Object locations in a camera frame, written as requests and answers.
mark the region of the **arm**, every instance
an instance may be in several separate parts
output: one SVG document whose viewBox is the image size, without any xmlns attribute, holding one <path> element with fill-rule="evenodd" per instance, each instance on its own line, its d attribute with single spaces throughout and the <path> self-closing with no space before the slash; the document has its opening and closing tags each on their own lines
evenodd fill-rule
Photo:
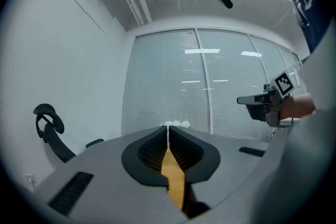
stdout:
<svg viewBox="0 0 336 224">
<path fill-rule="evenodd" d="M 289 97 L 284 100 L 281 106 L 281 119 L 286 118 L 302 118 L 310 115 L 315 110 L 310 94 L 304 93 Z"/>
</svg>

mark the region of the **wall outlet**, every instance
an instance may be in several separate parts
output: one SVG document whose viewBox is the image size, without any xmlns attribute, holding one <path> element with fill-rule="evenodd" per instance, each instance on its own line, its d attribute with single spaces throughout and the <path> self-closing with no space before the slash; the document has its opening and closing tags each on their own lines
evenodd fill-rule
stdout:
<svg viewBox="0 0 336 224">
<path fill-rule="evenodd" d="M 35 179 L 35 176 L 33 174 L 25 174 L 25 178 L 26 178 L 28 184 L 36 183 L 36 179 Z"/>
</svg>

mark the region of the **black slot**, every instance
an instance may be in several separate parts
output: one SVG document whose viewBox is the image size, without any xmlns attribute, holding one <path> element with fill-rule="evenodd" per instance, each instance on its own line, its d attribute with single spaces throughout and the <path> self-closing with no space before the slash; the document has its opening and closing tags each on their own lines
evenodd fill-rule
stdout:
<svg viewBox="0 0 336 224">
<path fill-rule="evenodd" d="M 93 178 L 93 174 L 78 172 L 49 202 L 49 206 L 67 216 Z"/>
<path fill-rule="evenodd" d="M 244 152 L 249 155 L 257 156 L 257 157 L 263 157 L 265 153 L 265 151 L 256 150 L 255 148 L 250 148 L 250 147 L 245 147 L 245 146 L 241 147 L 239 151 Z"/>
</svg>

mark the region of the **black vent grille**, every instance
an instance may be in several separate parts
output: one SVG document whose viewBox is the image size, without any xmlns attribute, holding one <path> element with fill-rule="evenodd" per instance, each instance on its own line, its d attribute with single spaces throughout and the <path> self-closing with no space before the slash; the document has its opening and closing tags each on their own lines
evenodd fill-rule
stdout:
<svg viewBox="0 0 336 224">
<path fill-rule="evenodd" d="M 176 131 L 170 133 L 170 149 L 182 171 L 186 172 L 203 158 L 204 150 Z"/>
<path fill-rule="evenodd" d="M 167 134 L 162 132 L 140 146 L 138 157 L 145 166 L 161 173 L 162 161 L 166 151 Z"/>
<path fill-rule="evenodd" d="M 93 174 L 78 172 L 49 202 L 49 206 L 67 216 L 93 178 Z"/>
</svg>

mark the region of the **glass wall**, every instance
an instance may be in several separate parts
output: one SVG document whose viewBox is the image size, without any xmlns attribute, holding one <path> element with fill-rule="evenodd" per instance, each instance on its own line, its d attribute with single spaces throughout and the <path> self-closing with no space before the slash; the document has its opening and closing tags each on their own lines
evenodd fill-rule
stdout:
<svg viewBox="0 0 336 224">
<path fill-rule="evenodd" d="M 270 127 L 252 120 L 237 97 L 262 93 L 264 84 L 284 70 L 295 94 L 305 92 L 300 79 L 297 84 L 299 68 L 289 50 L 242 33 L 191 29 L 138 37 L 127 77 L 123 134 L 173 124 L 207 133 L 213 126 L 215 135 L 269 141 Z"/>
<path fill-rule="evenodd" d="M 194 30 L 135 40 L 125 92 L 123 134 L 169 121 L 209 132 L 206 79 Z"/>
<path fill-rule="evenodd" d="M 260 55 L 245 34 L 199 31 L 212 94 L 214 134 L 269 141 L 270 127 L 252 120 L 237 97 L 260 94 L 267 78 Z"/>
</svg>

